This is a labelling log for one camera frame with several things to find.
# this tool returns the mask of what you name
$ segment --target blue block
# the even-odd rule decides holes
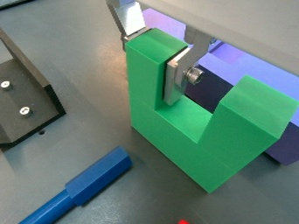
[[[132,161],[126,151],[116,147],[67,185],[66,189],[78,206],[108,185],[130,168]]]
[[[131,165],[130,156],[118,146],[20,223],[54,223],[75,206],[82,206],[128,170]]]

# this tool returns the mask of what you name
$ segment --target metal arm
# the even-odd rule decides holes
[[[107,0],[107,6],[122,33],[126,50],[126,42],[148,30],[140,4],[134,0]],[[163,100],[168,105],[172,105],[184,94],[187,81],[195,85],[202,79],[203,71],[194,63],[208,51],[211,36],[187,26],[186,41],[194,44],[194,47],[187,48],[167,63]]]

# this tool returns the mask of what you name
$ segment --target screw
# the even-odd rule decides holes
[[[202,75],[203,71],[198,67],[191,66],[186,72],[184,77],[192,85],[196,85],[202,80]]]
[[[22,114],[23,117],[28,117],[32,114],[32,111],[28,107],[23,107],[20,109],[20,114]]]
[[[2,82],[2,89],[4,91],[10,90],[12,88],[11,82],[8,80]]]
[[[218,42],[216,38],[211,38],[210,44],[214,45]]]

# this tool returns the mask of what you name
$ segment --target gray floor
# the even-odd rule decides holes
[[[132,170],[59,223],[299,223],[299,163],[283,167],[262,155],[207,194],[131,128],[126,54],[106,1],[36,0],[2,10],[0,27],[68,112],[43,136],[0,151],[0,223],[20,221],[118,145]]]

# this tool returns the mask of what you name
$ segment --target u-shaped green block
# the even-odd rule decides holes
[[[131,122],[211,193],[279,139],[298,102],[246,76],[214,115],[186,96],[168,106],[166,63],[184,47],[158,29],[126,44]]]

